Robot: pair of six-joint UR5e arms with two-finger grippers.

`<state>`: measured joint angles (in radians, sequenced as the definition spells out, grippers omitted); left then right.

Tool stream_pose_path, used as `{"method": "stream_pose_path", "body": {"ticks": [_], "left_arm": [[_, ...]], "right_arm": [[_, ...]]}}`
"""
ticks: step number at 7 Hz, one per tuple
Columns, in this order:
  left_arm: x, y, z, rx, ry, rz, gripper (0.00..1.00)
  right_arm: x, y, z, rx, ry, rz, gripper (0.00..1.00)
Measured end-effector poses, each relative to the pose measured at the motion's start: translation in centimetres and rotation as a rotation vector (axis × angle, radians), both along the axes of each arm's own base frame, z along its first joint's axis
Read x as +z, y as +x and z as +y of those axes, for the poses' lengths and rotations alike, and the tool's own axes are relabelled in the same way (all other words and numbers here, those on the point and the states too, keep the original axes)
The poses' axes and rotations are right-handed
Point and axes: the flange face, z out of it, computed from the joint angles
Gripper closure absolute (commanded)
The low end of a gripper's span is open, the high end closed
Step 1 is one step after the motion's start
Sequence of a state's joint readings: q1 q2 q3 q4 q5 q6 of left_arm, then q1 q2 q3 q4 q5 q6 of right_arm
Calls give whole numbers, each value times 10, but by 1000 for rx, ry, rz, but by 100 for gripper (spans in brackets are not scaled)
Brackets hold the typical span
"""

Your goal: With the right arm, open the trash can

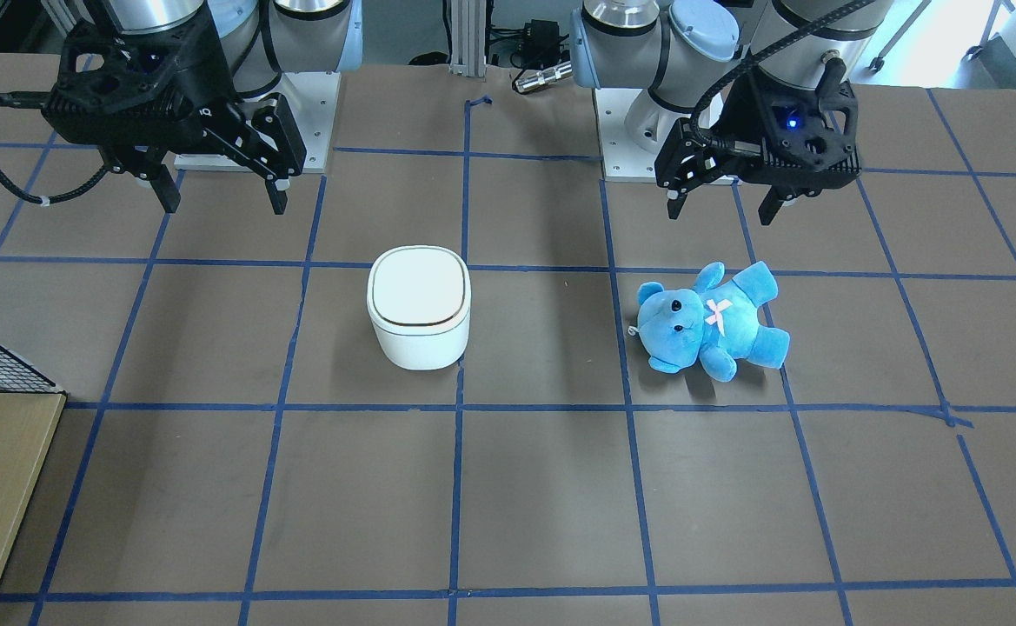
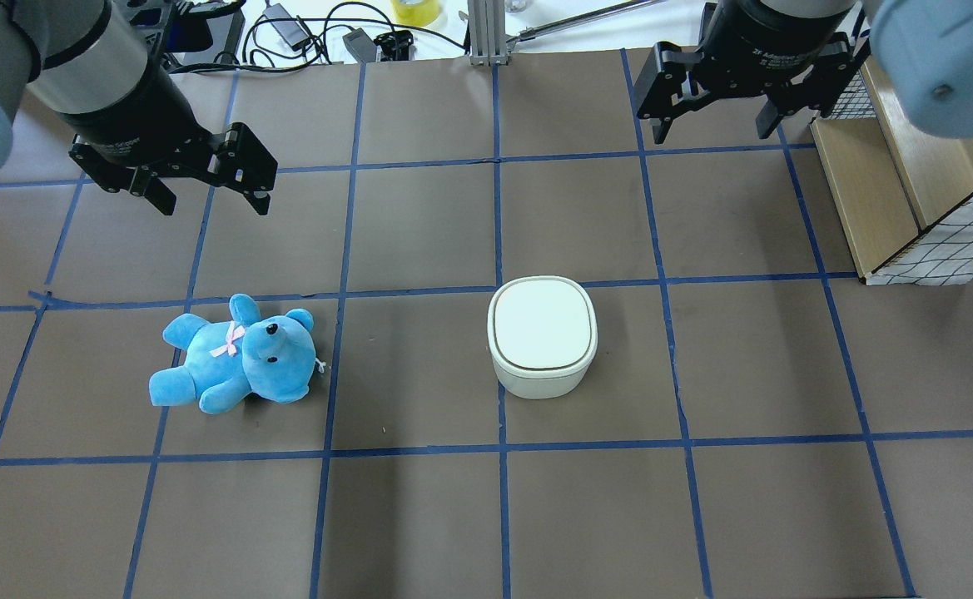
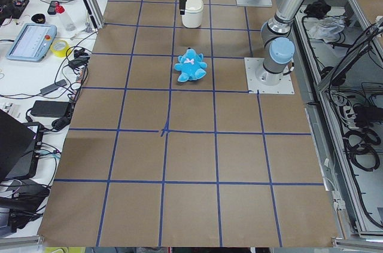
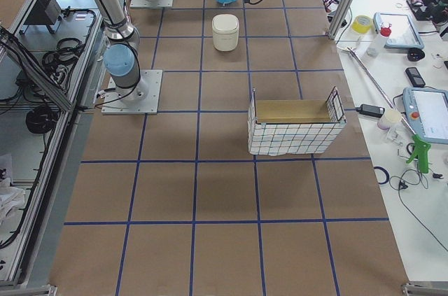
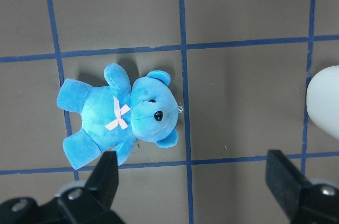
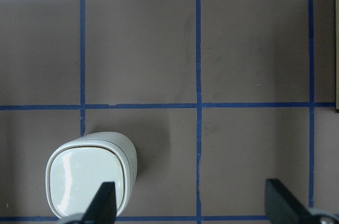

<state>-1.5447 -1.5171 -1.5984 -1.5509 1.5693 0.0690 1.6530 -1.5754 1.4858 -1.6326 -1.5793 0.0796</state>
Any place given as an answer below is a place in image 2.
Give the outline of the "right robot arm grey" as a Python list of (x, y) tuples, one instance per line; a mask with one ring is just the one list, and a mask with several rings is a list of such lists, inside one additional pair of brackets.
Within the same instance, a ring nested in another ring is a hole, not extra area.
[(842, 31), (851, 1), (717, 1), (698, 45), (658, 42), (633, 83), (633, 109), (660, 144), (680, 116), (721, 100), (764, 97), (757, 136), (809, 109), (835, 110), (867, 58), (890, 78), (911, 124), (973, 137), (973, 1), (863, 1), (863, 44)]

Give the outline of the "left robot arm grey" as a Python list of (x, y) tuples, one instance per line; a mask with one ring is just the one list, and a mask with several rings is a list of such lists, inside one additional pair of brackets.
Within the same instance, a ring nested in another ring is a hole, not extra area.
[(201, 51), (208, 22), (239, 1), (0, 1), (0, 170), (30, 92), (74, 132), (70, 157), (109, 193), (173, 215), (164, 181), (191, 178), (242, 194), (266, 215), (277, 162), (242, 122), (198, 122), (164, 57)]

